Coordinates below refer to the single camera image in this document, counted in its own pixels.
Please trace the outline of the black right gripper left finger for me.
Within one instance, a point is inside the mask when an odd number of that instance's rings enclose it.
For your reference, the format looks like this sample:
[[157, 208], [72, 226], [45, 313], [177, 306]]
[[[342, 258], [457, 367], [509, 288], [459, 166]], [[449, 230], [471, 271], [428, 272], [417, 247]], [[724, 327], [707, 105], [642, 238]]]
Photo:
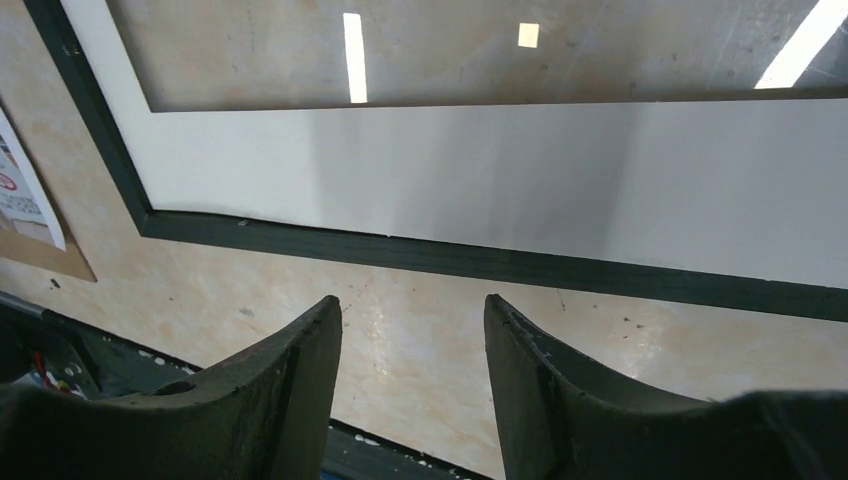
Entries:
[[316, 479], [340, 361], [327, 296], [278, 332], [151, 393], [1, 390], [5, 479]]

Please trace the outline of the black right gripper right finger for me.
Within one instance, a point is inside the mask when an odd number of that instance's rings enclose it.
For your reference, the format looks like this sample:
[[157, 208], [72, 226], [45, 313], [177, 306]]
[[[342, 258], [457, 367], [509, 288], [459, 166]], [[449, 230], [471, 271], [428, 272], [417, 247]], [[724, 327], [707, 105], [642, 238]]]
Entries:
[[485, 351], [510, 479], [843, 479], [847, 395], [757, 390], [698, 400], [628, 377], [502, 297]]

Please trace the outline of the white mat board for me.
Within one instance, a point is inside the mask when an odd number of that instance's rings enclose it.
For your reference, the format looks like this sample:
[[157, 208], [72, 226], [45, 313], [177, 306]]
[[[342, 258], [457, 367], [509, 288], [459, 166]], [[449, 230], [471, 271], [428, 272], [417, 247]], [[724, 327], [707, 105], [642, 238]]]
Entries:
[[64, 9], [157, 210], [847, 285], [843, 99], [155, 113]]

